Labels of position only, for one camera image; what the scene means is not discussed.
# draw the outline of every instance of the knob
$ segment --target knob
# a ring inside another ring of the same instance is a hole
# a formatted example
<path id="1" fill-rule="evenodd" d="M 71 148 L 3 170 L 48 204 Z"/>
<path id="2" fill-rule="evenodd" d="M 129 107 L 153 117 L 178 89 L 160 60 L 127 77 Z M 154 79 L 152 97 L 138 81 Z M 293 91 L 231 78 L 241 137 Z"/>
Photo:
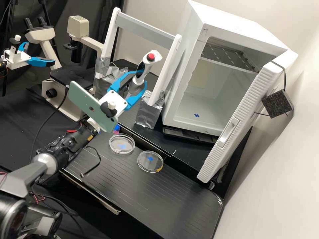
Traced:
<path id="1" fill-rule="evenodd" d="M 46 95 L 47 95 L 47 97 L 50 98 L 50 99 L 51 99 L 51 98 L 54 98 L 54 97 L 57 96 L 57 91 L 56 91 L 54 88 L 49 89 L 49 90 L 46 91 Z"/>
<path id="2" fill-rule="evenodd" d="M 114 101 L 111 101 L 108 103 L 107 107 L 110 109 L 110 110 L 114 110 L 115 109 L 115 106 L 116 106 L 116 103 Z"/>
<path id="3" fill-rule="evenodd" d="M 16 41 L 20 41 L 20 40 L 21 40 L 21 36 L 20 36 L 20 35 L 15 35 L 14 39 L 15 39 Z"/>

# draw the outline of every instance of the black backdrop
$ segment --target black backdrop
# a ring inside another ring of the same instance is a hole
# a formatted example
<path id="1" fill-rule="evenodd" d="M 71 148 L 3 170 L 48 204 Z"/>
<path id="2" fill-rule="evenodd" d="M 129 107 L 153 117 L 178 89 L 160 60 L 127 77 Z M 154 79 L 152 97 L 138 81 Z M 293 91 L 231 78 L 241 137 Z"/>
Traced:
<path id="1" fill-rule="evenodd" d="M 0 1 L 0 17 L 8 5 L 9 0 Z M 51 24 L 55 26 L 55 42 L 58 48 L 62 66 L 74 65 L 69 59 L 70 52 L 63 49 L 63 44 L 68 43 L 66 33 L 67 17 L 72 15 L 82 15 L 90 22 L 90 37 L 104 42 L 107 33 L 110 18 L 114 7 L 123 9 L 124 0 L 46 0 L 48 14 Z M 10 47 L 6 42 L 7 31 L 7 11 L 4 21 L 0 26 L 0 51 Z M 38 26 L 37 18 L 44 16 L 42 6 L 38 0 L 19 0 L 15 6 L 13 25 L 10 37 L 16 34 L 21 35 L 21 42 L 26 41 L 24 33 L 26 26 L 23 19 L 29 17 L 33 26 Z M 84 48 L 82 51 L 82 65 L 85 68 L 91 68 L 95 64 L 96 52 Z M 28 54 L 31 56 L 44 56 L 39 45 L 30 44 Z M 50 74 L 50 68 L 36 68 L 25 66 L 12 70 L 8 74 L 7 94 L 22 90 L 34 84 L 38 84 L 47 79 Z M 0 92 L 2 91 L 3 80 L 0 79 Z"/>

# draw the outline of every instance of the black tabletop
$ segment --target black tabletop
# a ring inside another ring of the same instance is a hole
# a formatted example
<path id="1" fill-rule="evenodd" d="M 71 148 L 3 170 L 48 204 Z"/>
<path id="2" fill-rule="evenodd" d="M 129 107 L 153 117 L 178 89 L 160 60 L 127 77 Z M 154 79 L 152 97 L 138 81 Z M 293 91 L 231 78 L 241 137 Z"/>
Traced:
<path id="1" fill-rule="evenodd" d="M 166 164 L 157 173 L 143 171 L 137 164 L 142 150 L 136 146 L 131 154 L 114 153 L 109 147 L 112 135 L 102 133 L 89 143 L 101 156 L 89 175 L 80 177 L 98 161 L 90 148 L 65 171 L 163 238 L 212 238 L 222 200 Z"/>

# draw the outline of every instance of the white knob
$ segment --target white knob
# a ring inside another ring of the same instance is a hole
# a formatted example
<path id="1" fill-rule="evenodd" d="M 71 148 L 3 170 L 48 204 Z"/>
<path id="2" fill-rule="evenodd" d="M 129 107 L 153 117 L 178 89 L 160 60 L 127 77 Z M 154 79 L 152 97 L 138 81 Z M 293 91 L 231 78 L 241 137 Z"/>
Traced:
<path id="1" fill-rule="evenodd" d="M 16 35 L 16 36 L 14 37 L 14 39 L 15 39 L 16 41 L 20 41 L 20 40 L 21 40 L 21 36 L 20 36 L 20 35 Z"/>
<path id="2" fill-rule="evenodd" d="M 114 101 L 111 101 L 107 104 L 107 107 L 110 109 L 110 110 L 114 110 L 115 109 L 115 102 Z"/>

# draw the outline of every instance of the red button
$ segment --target red button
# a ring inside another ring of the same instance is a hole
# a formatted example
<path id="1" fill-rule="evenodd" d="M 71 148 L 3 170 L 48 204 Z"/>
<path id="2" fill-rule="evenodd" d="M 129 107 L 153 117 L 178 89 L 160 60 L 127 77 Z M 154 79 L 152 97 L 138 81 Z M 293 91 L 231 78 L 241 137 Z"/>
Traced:
<path id="1" fill-rule="evenodd" d="M 147 55 L 146 59 L 149 60 L 149 61 L 154 61 L 154 60 L 155 60 L 155 56 L 154 56 L 153 53 L 149 53 L 149 54 Z"/>

